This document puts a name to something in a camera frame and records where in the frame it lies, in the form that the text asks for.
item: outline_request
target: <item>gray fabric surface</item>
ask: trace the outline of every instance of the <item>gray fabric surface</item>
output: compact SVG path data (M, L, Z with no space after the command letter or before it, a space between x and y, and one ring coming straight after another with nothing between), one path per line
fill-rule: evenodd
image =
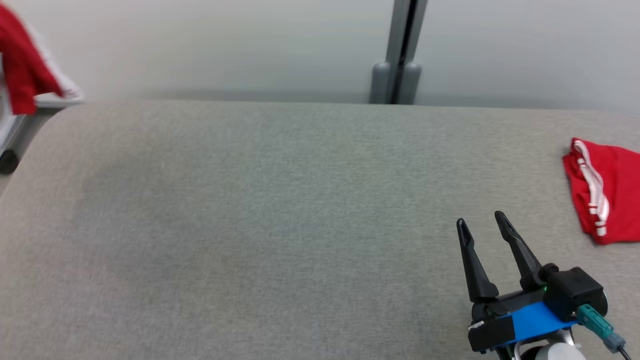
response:
M640 244L582 234L571 136L640 151L590 111L147 101L78 106L0 200L1 359L493 359L471 352L455 221L503 293L503 210L581 266L640 359ZM588 359L616 359L577 329Z

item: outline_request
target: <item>white wall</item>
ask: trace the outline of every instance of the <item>white wall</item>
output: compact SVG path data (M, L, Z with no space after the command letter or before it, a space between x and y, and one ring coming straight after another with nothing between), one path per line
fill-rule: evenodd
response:
M393 0L9 0L89 100L367 102Z
M417 104L640 113L636 0L429 0Z

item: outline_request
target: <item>folded red cloth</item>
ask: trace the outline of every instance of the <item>folded red cloth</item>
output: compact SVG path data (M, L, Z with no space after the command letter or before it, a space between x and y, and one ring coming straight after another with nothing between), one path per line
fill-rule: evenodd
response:
M582 230L601 245L640 241L640 154L573 138L563 161Z
M4 80L14 114L32 114L34 97L62 90L35 48L20 20L0 4L0 53Z

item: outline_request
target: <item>white trim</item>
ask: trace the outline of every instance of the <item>white trim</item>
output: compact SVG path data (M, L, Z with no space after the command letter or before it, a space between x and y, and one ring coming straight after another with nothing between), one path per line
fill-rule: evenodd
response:
M596 232L599 236L604 236L607 234L605 225L610 211L609 199L604 195L604 181L600 173L591 164L589 149L584 142L582 140L574 141L573 148L583 157L578 158L577 162L584 180L589 186L589 213L598 216L598 221L595 222L597 226Z

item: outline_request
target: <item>black cable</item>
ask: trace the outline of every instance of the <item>black cable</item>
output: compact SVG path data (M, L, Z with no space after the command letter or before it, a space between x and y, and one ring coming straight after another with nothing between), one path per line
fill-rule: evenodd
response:
M625 358L625 360L631 360L631 357L629 356L629 354L627 354L627 351L625 350L625 348L619 347L618 351L620 351L620 354L622 355L622 357Z

